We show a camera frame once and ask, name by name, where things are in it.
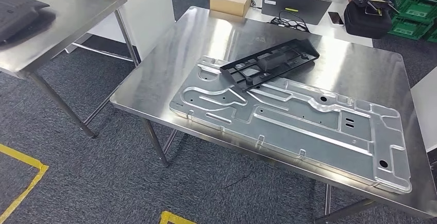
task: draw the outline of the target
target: stainless steel table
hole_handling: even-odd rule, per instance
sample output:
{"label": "stainless steel table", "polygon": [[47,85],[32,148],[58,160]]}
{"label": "stainless steel table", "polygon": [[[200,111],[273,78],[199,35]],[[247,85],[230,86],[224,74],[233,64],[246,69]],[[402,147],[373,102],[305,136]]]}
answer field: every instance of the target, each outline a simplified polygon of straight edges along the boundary
{"label": "stainless steel table", "polygon": [[[308,37],[321,56],[312,67],[302,66],[288,74],[288,78],[399,111],[410,162],[411,193],[399,195],[377,189],[354,180],[353,175],[344,171],[325,165],[313,166],[305,159],[292,159],[192,122],[169,109],[173,96],[201,56],[233,61],[300,37]],[[437,216],[437,193],[399,54],[191,7],[110,100],[116,107],[145,118],[145,127],[163,163],[167,163],[164,154],[175,132],[163,151],[146,119],[326,183],[326,215],[316,223],[365,210],[376,202],[422,218]],[[366,199],[330,213],[330,185]]]}
{"label": "stainless steel table", "polygon": [[31,78],[61,109],[89,136],[94,133],[87,124],[109,102],[109,96],[82,122],[36,70],[67,46],[74,43],[93,26],[115,12],[120,29],[125,37],[132,61],[138,65],[132,43],[118,11],[127,0],[39,0],[50,5],[44,12],[56,15],[53,22],[40,33],[20,43],[4,44],[0,47],[0,71],[18,78]]}

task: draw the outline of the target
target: gray carpet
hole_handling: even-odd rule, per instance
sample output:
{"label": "gray carpet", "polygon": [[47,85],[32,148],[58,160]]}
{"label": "gray carpet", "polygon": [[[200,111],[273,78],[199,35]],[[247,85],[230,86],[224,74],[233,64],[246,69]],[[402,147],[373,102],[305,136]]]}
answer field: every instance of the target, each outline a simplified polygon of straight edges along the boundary
{"label": "gray carpet", "polygon": [[[173,0],[178,19],[208,0]],[[127,54],[116,42],[87,44]],[[410,84],[436,65],[435,44],[387,37],[375,44],[402,53]],[[131,63],[83,49],[61,53],[39,73],[85,118],[132,70]],[[170,211],[197,223],[311,223],[321,216],[324,185],[235,151],[178,133],[163,168],[140,120],[108,105],[89,139],[29,81],[0,73],[0,143],[50,166],[5,223],[159,223]],[[154,124],[164,141],[170,129]],[[0,212],[36,170],[0,156]],[[332,209],[361,197],[333,189]],[[387,206],[336,223],[437,223]]]}

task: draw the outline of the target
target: yellow floor tape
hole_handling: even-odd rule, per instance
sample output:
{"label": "yellow floor tape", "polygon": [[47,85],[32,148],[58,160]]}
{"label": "yellow floor tape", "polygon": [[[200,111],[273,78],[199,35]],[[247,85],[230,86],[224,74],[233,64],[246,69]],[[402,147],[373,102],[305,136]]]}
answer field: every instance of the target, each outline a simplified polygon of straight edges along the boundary
{"label": "yellow floor tape", "polygon": [[196,224],[195,222],[184,219],[180,216],[174,215],[168,211],[164,211],[161,213],[161,221],[159,224]]}
{"label": "yellow floor tape", "polygon": [[0,144],[0,152],[11,156],[12,158],[15,158],[19,161],[22,161],[30,166],[36,167],[39,169],[39,172],[37,175],[33,178],[30,185],[27,187],[27,189],[21,193],[15,200],[12,202],[12,204],[2,213],[0,216],[0,224],[2,224],[6,218],[9,217],[9,215],[16,209],[18,205],[20,205],[21,201],[29,194],[29,192],[33,189],[33,187],[38,183],[38,181],[41,180],[42,176],[44,175],[45,171],[47,171],[48,166],[43,165],[39,160],[34,159],[30,156],[27,156],[21,152],[18,152],[12,148],[6,147],[3,144]]}

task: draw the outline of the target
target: black plastic part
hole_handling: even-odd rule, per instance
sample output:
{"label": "black plastic part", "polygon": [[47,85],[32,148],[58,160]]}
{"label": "black plastic part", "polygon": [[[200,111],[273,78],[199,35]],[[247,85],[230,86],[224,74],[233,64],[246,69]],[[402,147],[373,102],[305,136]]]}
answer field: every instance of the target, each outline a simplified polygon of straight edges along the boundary
{"label": "black plastic part", "polygon": [[350,2],[344,10],[344,24],[350,35],[380,39],[392,29],[392,20],[387,10],[381,15],[366,14],[365,8]]}
{"label": "black plastic part", "polygon": [[37,0],[0,0],[0,41],[26,28],[45,7],[49,5]]}
{"label": "black plastic part", "polygon": [[290,40],[220,67],[226,79],[247,91],[319,58],[308,40]]}

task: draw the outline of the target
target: metal table leg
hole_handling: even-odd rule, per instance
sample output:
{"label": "metal table leg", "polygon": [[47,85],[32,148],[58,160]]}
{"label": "metal table leg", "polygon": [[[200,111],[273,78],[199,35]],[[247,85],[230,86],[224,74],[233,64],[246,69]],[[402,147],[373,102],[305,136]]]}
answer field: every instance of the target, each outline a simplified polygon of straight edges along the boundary
{"label": "metal table leg", "polygon": [[129,50],[130,57],[132,58],[133,63],[135,64],[135,67],[137,67],[140,64],[140,61],[138,60],[137,55],[135,54],[135,51],[133,50],[132,42],[131,42],[129,35],[127,33],[126,26],[123,22],[123,18],[120,15],[120,11],[116,10],[114,12],[114,14],[115,14],[115,17],[117,18],[117,22],[119,23],[120,30],[122,31],[124,40],[125,40],[126,45],[127,45],[127,49]]}
{"label": "metal table leg", "polygon": [[76,113],[71,110],[71,108],[65,103],[65,101],[55,92],[55,90],[50,87],[50,85],[37,73],[30,75],[30,78],[44,91],[50,98],[58,104],[58,106],[64,110],[86,134],[87,136],[94,138],[95,134],[86,126],[76,115]]}
{"label": "metal table leg", "polygon": [[325,215],[329,215],[331,213],[331,189],[332,189],[332,186],[330,184],[326,184],[326,189],[325,189]]}
{"label": "metal table leg", "polygon": [[[115,14],[115,17],[117,18],[117,22],[118,22],[118,24],[120,26],[120,30],[122,31],[124,40],[126,42],[127,49],[129,50],[130,58],[127,58],[127,57],[124,57],[124,56],[121,56],[121,55],[117,55],[117,54],[113,54],[113,53],[109,53],[107,51],[92,49],[90,47],[87,47],[87,46],[84,46],[84,45],[81,45],[81,44],[77,44],[77,43],[73,43],[73,45],[81,47],[81,48],[84,48],[84,49],[87,49],[87,50],[90,50],[90,51],[94,51],[96,53],[107,55],[107,56],[110,56],[110,57],[119,58],[119,59],[123,59],[123,60],[127,60],[127,61],[133,61],[135,67],[137,67],[140,64],[140,62],[138,60],[137,55],[135,54],[135,51],[133,50],[132,41],[130,40],[129,34],[126,31],[126,26],[125,26],[125,24],[123,22],[123,19],[122,19],[121,15],[120,15],[119,10],[116,10],[114,12],[114,14]],[[103,102],[84,121],[84,123],[86,125],[88,125],[96,117],[96,115],[108,104],[109,98],[112,96],[112,94],[115,92],[115,90],[117,90],[117,88],[115,88],[114,91],[112,91],[108,95],[108,97],[106,97],[105,100],[103,100]]]}
{"label": "metal table leg", "polygon": [[147,133],[150,136],[150,139],[152,140],[153,147],[155,148],[156,153],[159,156],[159,159],[161,160],[162,164],[164,166],[168,166],[169,162],[167,161],[167,158],[165,157],[164,152],[162,151],[161,145],[159,144],[158,138],[156,137],[155,131],[152,127],[152,124],[149,120],[145,118],[141,118],[141,122],[144,125],[144,128],[146,129]]}
{"label": "metal table leg", "polygon": [[330,223],[332,221],[336,221],[340,218],[370,209],[374,206],[376,206],[378,203],[370,200],[370,199],[364,199],[359,202],[353,203],[349,206],[346,206],[340,210],[337,210],[335,212],[332,212],[328,215],[325,215],[323,217],[320,217],[314,221],[315,224],[323,224],[323,223]]}

